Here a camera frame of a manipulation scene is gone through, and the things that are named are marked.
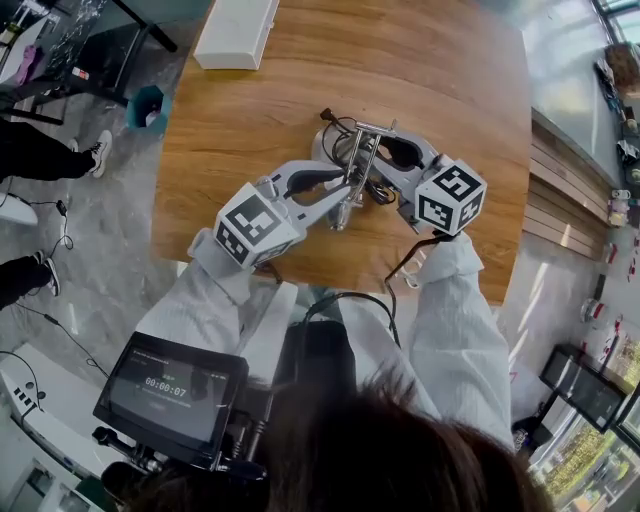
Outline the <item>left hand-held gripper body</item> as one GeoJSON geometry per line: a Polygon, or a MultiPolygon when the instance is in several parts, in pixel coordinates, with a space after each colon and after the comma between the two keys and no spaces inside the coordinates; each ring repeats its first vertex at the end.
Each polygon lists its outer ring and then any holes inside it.
{"type": "Polygon", "coordinates": [[[241,268],[257,266],[303,241],[296,194],[280,194],[277,170],[245,184],[218,212],[216,242],[241,268]]]}

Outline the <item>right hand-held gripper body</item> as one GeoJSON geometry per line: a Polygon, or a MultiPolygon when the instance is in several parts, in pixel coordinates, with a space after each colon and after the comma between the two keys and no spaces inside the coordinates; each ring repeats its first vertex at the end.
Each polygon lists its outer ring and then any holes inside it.
{"type": "Polygon", "coordinates": [[[434,229],[455,236],[480,214],[487,183],[463,160],[439,154],[419,169],[413,185],[394,191],[397,212],[416,233],[434,229]]]}

